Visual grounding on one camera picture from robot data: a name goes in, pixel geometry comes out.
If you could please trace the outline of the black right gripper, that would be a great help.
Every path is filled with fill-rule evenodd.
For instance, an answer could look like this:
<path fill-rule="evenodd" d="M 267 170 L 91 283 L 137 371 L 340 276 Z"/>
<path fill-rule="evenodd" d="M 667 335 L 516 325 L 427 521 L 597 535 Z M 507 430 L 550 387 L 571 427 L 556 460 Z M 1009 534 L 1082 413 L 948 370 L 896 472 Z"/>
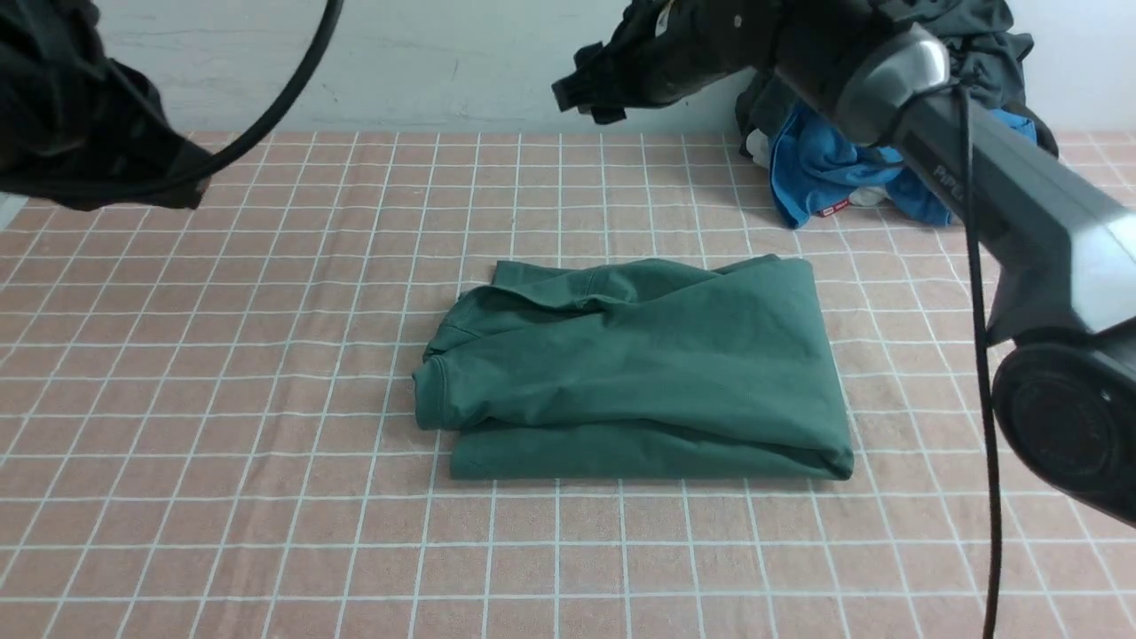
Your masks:
<path fill-rule="evenodd" d="M 633 1 L 609 42 L 573 53 L 552 85 L 560 113 L 599 125 L 629 109 L 670 107 L 735 73 L 768 67 L 786 1 Z"/>

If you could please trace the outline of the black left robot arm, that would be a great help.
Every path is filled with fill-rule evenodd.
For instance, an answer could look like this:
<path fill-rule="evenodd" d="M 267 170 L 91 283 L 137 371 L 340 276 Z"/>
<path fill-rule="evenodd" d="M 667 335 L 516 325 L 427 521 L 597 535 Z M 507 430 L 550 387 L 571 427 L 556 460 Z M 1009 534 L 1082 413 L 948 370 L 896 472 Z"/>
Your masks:
<path fill-rule="evenodd" d="M 124 186 L 166 181 L 211 156 L 170 127 L 153 82 L 108 57 L 98 20 L 90 1 L 1 5 L 5 194 L 82 211 L 197 208 L 209 179 L 122 197 Z"/>

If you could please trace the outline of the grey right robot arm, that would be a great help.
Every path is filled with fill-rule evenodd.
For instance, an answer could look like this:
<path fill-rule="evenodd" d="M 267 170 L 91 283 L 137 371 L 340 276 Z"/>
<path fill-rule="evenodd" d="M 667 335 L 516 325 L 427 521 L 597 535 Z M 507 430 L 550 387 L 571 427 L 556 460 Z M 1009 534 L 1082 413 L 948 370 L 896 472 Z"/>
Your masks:
<path fill-rule="evenodd" d="M 976 105 L 895 5 L 633 1 L 552 90 L 599 124 L 771 70 L 847 141 L 888 146 L 960 217 L 986 440 L 1135 521 L 1133 213 Z"/>

